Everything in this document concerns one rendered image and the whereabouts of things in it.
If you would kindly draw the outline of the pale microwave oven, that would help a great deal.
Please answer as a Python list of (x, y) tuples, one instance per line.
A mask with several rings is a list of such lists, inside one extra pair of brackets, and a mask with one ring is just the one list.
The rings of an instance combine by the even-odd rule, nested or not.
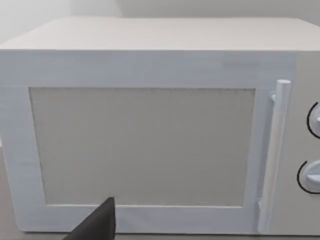
[(70, 17), (0, 45), (1, 50), (295, 52), (271, 222), (265, 235), (320, 236), (320, 195), (300, 189), (297, 172), (320, 160), (307, 114), (320, 103), (320, 27), (293, 18)]

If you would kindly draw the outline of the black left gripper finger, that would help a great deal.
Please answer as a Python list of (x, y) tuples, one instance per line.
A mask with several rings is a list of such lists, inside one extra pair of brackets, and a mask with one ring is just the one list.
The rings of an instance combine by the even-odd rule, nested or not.
[(115, 240), (116, 205), (107, 198), (62, 240)]

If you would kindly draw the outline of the pale microwave knob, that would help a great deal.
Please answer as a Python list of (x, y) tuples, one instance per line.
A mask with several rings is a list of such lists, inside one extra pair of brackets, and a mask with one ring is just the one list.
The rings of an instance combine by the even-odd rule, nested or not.
[(305, 193), (320, 195), (320, 160), (305, 161), (297, 171), (296, 182)]
[(306, 117), (306, 125), (309, 133), (320, 140), (320, 103), (315, 102)]

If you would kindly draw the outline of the pale microwave door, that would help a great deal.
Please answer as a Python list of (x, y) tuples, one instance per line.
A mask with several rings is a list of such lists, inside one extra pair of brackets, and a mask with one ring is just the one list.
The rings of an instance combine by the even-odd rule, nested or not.
[(0, 50), (18, 228), (70, 232), (115, 198), (124, 234), (253, 234), (293, 51)]

